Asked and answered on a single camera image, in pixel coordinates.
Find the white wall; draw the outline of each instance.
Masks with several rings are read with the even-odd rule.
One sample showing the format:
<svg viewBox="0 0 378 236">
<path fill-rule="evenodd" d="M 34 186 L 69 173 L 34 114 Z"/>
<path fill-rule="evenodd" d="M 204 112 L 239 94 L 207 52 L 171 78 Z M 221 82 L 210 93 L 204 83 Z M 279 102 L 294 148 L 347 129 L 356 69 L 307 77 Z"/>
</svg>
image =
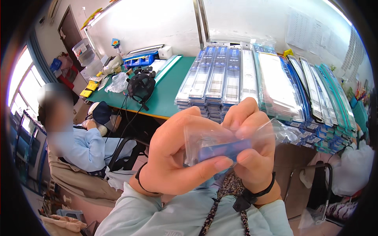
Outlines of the white wall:
<svg viewBox="0 0 378 236">
<path fill-rule="evenodd" d="M 320 56 L 308 51 L 288 45 L 286 32 L 289 23 L 291 8 L 302 12 L 321 22 L 341 38 L 342 47 L 347 52 L 350 40 L 351 26 L 322 0 L 204 0 L 211 40 L 234 40 L 249 35 L 251 37 L 273 37 L 277 43 L 277 52 L 292 48 L 297 55 L 304 56 L 313 64 L 325 63 L 335 65 L 335 75 L 339 78 L 344 75 L 341 70 L 344 59 L 330 54 L 326 49 L 320 49 Z M 359 80 L 364 84 L 369 80 L 373 84 L 373 74 L 369 59 L 365 56 L 359 67 Z M 356 89 L 355 83 L 347 83 Z"/>
<path fill-rule="evenodd" d="M 335 65 L 335 74 L 342 76 L 341 65 L 344 60 L 338 59 L 326 49 L 321 48 L 320 56 L 308 51 L 289 46 L 285 42 L 290 9 L 293 8 L 312 17 L 329 27 L 341 38 L 344 47 L 350 40 L 349 24 L 322 0 L 204 0 L 211 39 L 234 39 L 241 35 L 269 35 L 276 41 L 277 52 L 292 48 L 294 53 L 306 57 L 311 63 Z M 38 40 L 48 63 L 56 57 L 64 46 L 59 40 L 57 26 L 68 5 L 78 28 L 81 28 L 86 16 L 96 9 L 108 5 L 108 0 L 62 0 L 53 26 L 44 25 L 38 29 Z M 141 17 L 140 7 L 148 6 L 151 11 Z M 154 44 L 165 43 L 173 47 L 174 54 L 196 56 L 199 51 L 197 25 L 192 0 L 120 0 L 109 9 L 92 28 L 88 30 L 101 55 L 113 56 L 116 50 L 110 44 L 112 38 L 121 41 L 122 48 L 128 52 Z M 359 80 L 366 79 L 373 84 L 373 75 L 368 57 L 365 56 L 358 70 Z"/>
</svg>

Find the stack of packaged products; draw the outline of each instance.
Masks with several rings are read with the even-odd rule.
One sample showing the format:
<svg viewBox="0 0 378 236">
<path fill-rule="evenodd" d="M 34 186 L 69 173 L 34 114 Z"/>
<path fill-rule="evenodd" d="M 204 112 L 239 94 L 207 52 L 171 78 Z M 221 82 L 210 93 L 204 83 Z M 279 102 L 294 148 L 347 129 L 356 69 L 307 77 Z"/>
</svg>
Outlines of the stack of packaged products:
<svg viewBox="0 0 378 236">
<path fill-rule="evenodd" d="M 297 139 L 277 136 L 282 143 L 335 154 L 356 137 L 352 109 L 328 66 L 279 56 L 272 40 L 210 43 L 194 60 L 175 104 L 180 110 L 198 106 L 202 117 L 221 123 L 247 97 L 291 127 Z"/>
</svg>

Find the stool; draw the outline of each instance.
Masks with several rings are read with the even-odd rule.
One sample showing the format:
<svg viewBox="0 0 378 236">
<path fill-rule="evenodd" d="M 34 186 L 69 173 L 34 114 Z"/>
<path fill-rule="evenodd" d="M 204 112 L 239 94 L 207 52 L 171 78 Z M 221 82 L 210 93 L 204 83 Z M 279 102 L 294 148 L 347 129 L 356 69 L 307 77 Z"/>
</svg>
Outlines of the stool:
<svg viewBox="0 0 378 236">
<path fill-rule="evenodd" d="M 81 210 L 56 210 L 56 214 L 60 216 L 68 216 L 74 219 L 78 219 L 79 221 L 85 223 L 84 215 Z"/>
</svg>

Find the white box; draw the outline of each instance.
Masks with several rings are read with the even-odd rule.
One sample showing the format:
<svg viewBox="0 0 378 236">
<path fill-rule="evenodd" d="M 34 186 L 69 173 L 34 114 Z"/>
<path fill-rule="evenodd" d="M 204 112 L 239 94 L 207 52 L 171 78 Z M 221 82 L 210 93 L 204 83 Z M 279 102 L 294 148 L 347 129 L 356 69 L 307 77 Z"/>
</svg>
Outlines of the white box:
<svg viewBox="0 0 378 236">
<path fill-rule="evenodd" d="M 172 47 L 171 46 L 164 46 L 158 50 L 159 58 L 163 60 L 167 60 L 172 56 Z"/>
</svg>

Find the light blue jacket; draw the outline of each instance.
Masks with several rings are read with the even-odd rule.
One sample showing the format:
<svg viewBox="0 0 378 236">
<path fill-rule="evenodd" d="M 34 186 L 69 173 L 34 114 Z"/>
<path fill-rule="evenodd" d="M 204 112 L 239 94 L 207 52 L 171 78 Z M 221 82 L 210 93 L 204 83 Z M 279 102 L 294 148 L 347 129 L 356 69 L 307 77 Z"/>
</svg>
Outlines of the light blue jacket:
<svg viewBox="0 0 378 236">
<path fill-rule="evenodd" d="M 64 156 L 64 159 L 88 172 L 101 170 L 109 165 L 112 159 L 110 156 L 119 142 L 119 138 L 108 138 L 105 143 L 106 137 L 102 137 L 100 131 L 95 128 L 88 131 L 73 128 L 73 138 L 73 148 Z M 125 143 L 118 158 L 130 156 L 135 145 L 134 140 Z"/>
<path fill-rule="evenodd" d="M 148 197 L 124 183 L 115 208 L 101 222 L 95 236 L 198 236 L 217 197 L 217 188 L 193 190 L 174 197 L 161 207 L 159 197 Z M 206 236 L 245 235 L 240 213 L 232 206 L 234 196 L 223 197 Z M 247 210 L 251 235 L 292 236 L 285 204 L 276 200 L 260 209 Z"/>
</svg>

